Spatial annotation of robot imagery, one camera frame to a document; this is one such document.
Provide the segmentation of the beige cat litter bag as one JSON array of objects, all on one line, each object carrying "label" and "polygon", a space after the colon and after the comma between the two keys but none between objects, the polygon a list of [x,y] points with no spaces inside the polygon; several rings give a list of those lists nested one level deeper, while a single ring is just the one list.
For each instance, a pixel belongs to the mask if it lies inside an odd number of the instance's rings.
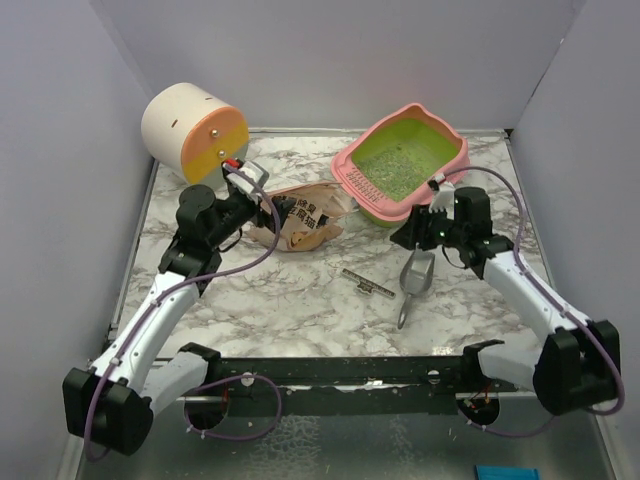
[{"label": "beige cat litter bag", "polygon": [[306,252],[338,237],[338,220],[356,210],[355,200],[336,182],[315,182],[271,191],[272,201],[294,204],[284,221],[276,249]]}]

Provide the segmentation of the grey metal scoop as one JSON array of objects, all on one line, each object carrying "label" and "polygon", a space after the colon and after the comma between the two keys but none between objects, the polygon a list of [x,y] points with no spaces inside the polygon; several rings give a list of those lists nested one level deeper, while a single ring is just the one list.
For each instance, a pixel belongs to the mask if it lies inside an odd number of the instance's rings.
[{"label": "grey metal scoop", "polygon": [[399,277],[400,287],[405,295],[397,321],[399,330],[404,328],[414,300],[431,287],[434,267],[435,254],[419,249],[414,250],[405,263]]}]

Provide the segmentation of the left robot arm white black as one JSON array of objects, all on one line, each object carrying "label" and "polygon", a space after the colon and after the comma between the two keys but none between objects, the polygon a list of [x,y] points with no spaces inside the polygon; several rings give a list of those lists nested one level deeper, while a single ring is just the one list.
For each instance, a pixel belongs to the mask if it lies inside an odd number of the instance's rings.
[{"label": "left robot arm white black", "polygon": [[277,234],[294,201],[270,199],[253,187],[230,185],[218,198],[193,185],[179,196],[177,230],[163,254],[151,289],[125,330],[91,365],[73,368],[62,383],[68,432],[130,456],[140,449],[155,417],[185,393],[228,395],[227,385],[254,381],[254,373],[224,377],[219,352],[189,343],[159,369],[153,363],[178,321],[209,284],[225,276],[223,243],[247,223]]}]

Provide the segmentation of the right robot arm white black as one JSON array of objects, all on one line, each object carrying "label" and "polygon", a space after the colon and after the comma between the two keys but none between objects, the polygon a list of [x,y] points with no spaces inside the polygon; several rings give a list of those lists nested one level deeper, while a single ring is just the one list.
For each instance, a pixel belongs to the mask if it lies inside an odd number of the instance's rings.
[{"label": "right robot arm white black", "polygon": [[593,321],[569,305],[532,270],[514,243],[493,230],[486,191],[462,187],[450,195],[454,212],[415,205],[390,239],[407,250],[453,248],[466,269],[497,290],[542,347],[527,352],[491,340],[464,350],[461,383],[481,391],[504,380],[536,394],[555,416],[623,399],[620,342],[607,320]]}]

